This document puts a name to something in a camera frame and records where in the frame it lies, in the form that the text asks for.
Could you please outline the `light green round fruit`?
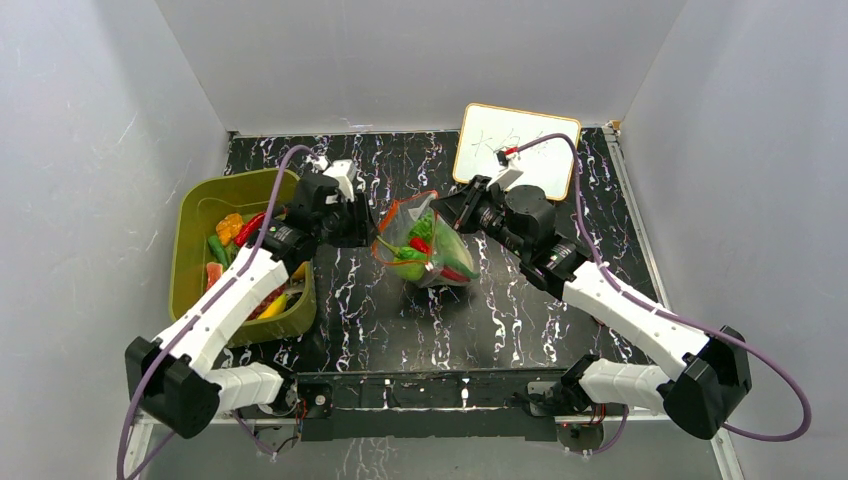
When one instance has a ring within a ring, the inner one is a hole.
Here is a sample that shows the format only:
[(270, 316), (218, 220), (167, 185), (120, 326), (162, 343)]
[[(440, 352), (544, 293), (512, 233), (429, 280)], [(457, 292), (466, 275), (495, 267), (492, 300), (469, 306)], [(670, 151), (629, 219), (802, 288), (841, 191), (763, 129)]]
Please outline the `light green round fruit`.
[(391, 266), (392, 271), (401, 279), (419, 283), (427, 275), (427, 269), (421, 262), (400, 262)]

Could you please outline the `green chili pepper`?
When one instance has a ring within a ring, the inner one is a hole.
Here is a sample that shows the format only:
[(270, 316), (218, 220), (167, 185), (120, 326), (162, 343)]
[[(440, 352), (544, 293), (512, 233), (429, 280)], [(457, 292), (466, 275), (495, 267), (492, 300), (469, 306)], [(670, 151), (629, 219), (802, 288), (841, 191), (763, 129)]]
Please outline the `green chili pepper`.
[(414, 247), (411, 247), (411, 246), (397, 247), (397, 246), (394, 246), (394, 245), (390, 244), (389, 242), (387, 242), (381, 236), (377, 237), (377, 241), (392, 253), (393, 258), (394, 258), (394, 262), (427, 261), (428, 260), (428, 255), (426, 253), (420, 252), (417, 249), (415, 249)]

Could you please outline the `green lettuce head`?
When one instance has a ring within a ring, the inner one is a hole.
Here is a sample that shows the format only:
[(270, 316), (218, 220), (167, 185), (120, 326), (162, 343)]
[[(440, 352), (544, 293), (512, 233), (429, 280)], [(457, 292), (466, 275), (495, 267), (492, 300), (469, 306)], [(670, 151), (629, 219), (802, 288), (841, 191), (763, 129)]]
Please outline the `green lettuce head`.
[(432, 210), (415, 220), (407, 233), (424, 239), (432, 248), (428, 260), (441, 270), (442, 277), (453, 282), (468, 283), (479, 278), (470, 252), (460, 235)]

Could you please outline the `clear zip top bag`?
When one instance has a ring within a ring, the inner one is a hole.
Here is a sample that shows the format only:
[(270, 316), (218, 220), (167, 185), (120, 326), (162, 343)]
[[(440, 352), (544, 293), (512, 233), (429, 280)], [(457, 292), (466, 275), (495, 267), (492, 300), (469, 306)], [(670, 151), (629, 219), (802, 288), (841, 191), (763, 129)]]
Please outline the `clear zip top bag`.
[(377, 225), (371, 253), (388, 272), (420, 288), (467, 286), (479, 268), (461, 236), (436, 213), (435, 191), (395, 200)]

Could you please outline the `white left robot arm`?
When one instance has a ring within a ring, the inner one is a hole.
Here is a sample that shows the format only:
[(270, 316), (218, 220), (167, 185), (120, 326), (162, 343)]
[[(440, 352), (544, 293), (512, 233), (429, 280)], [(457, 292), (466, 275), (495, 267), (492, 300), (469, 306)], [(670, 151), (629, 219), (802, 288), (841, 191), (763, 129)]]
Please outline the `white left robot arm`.
[(125, 351), (132, 409), (142, 409), (182, 438), (203, 431), (221, 412), (263, 405), (275, 416), (294, 411), (297, 387), (271, 367), (216, 369), (213, 364), (248, 316), (319, 245), (366, 247), (376, 237), (356, 171), (339, 161), (303, 175), (283, 208), (268, 207), (260, 231), (222, 277), (154, 340)]

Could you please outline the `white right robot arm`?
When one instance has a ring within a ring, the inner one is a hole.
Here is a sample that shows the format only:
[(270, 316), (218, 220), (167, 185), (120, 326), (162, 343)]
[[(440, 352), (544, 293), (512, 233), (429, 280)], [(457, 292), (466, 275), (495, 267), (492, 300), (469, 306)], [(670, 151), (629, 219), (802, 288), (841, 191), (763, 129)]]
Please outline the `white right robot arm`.
[(712, 439), (751, 389), (743, 337), (724, 327), (704, 333), (596, 264), (579, 241), (556, 228), (557, 212), (542, 189), (504, 193), (484, 176), (432, 201), (438, 219), (462, 234), (484, 232), (520, 260), (537, 289), (595, 317), (652, 360), (614, 363), (590, 355), (562, 378), (565, 405), (577, 414), (603, 403), (667, 415), (688, 434)]

